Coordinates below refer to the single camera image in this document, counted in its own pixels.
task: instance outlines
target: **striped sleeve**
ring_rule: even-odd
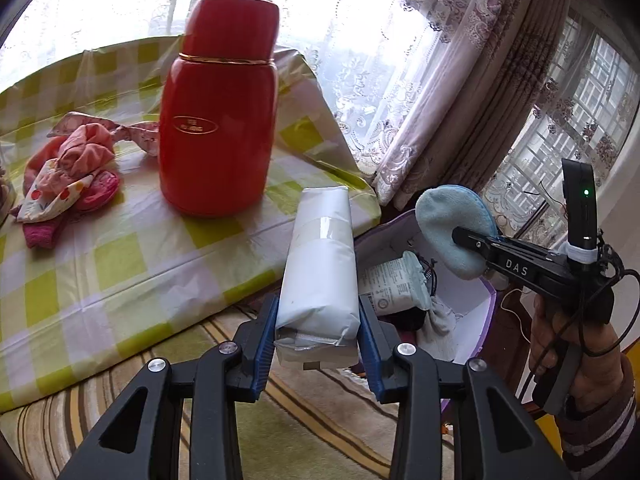
[[[562,458],[574,479],[622,480],[640,474],[640,430],[636,424],[634,375],[622,356],[624,380],[616,395],[596,412],[571,420],[557,416]]]

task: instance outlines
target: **pink cloth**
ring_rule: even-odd
[[[24,168],[24,179],[22,180],[22,194],[24,196],[27,196],[27,193],[31,189],[31,184],[36,180],[44,163],[58,156],[58,150],[65,140],[66,137],[55,137],[51,139],[39,152],[29,159],[27,166]]]
[[[158,122],[143,121],[125,126],[103,117],[95,117],[80,112],[68,112],[51,129],[47,137],[68,136],[83,124],[98,123],[110,133],[113,142],[132,140],[151,156],[158,156]]]
[[[102,171],[94,178],[91,186],[82,193],[80,199],[71,209],[66,210],[51,220],[33,224],[22,224],[22,232],[27,247],[30,249],[34,247],[53,249],[60,237],[60,233],[66,224],[73,221],[76,214],[96,211],[108,204],[116,194],[119,185],[120,179],[115,173]]]
[[[43,174],[38,189],[55,197],[69,184],[113,160],[113,139],[101,124],[83,124],[62,143],[56,171]]]

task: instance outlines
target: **pink slipper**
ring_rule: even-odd
[[[85,190],[78,201],[74,204],[73,209],[82,213],[90,213],[100,209],[114,197],[118,191],[120,179],[111,171],[103,171],[99,173],[91,186]]]

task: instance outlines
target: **gold band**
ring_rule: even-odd
[[[261,59],[227,59],[225,57],[200,57],[189,56],[188,54],[178,54],[182,59],[186,61],[194,61],[196,63],[220,63],[228,65],[272,65],[273,59],[261,60]]]

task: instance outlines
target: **striped rug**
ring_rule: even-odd
[[[36,480],[52,480],[129,380],[151,358],[194,359],[231,339],[255,317],[262,297],[190,327],[88,380],[0,416],[0,431]],[[273,361],[255,404],[236,404],[242,470],[247,479],[387,478],[397,405],[378,404],[361,378],[345,370],[300,372]],[[180,436],[180,480],[187,480],[191,403]],[[453,478],[449,437],[443,441],[443,479]]]

